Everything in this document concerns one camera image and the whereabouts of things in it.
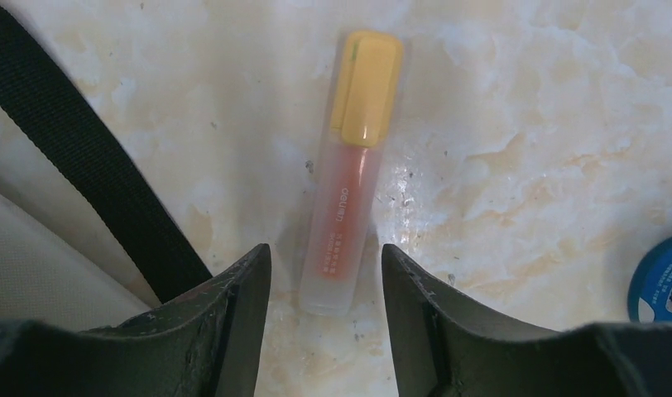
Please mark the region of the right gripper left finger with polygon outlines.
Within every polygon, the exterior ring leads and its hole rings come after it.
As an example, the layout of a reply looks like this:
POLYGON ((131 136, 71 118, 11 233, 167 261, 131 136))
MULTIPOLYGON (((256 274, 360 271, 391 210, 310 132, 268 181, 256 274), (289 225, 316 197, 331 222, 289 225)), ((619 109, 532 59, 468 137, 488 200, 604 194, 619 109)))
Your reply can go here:
POLYGON ((0 396, 251 396, 271 288, 260 244, 223 273, 116 327, 0 321, 0 396))

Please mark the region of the beige canvas backpack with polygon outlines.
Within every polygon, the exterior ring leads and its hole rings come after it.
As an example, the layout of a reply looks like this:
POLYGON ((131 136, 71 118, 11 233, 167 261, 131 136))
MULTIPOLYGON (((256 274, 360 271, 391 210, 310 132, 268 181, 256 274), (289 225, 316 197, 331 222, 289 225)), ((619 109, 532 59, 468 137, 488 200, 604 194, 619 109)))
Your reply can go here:
MULTIPOLYGON (((61 52, 81 50, 89 96, 114 116, 142 71, 179 64, 178 50, 208 13, 197 1, 104 1, 99 40, 90 15, 65 13, 61 52)), ((0 107, 0 321, 37 320, 74 331, 116 325, 158 298, 84 197, 0 107)))

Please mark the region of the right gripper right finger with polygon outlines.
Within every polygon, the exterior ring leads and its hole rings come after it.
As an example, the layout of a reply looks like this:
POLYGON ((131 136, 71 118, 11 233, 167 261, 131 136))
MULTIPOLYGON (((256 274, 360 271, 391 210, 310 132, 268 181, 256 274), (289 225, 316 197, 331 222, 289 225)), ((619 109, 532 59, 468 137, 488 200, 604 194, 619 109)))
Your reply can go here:
POLYGON ((500 313, 382 249, 402 396, 672 396, 672 323, 590 323, 565 332, 500 313))

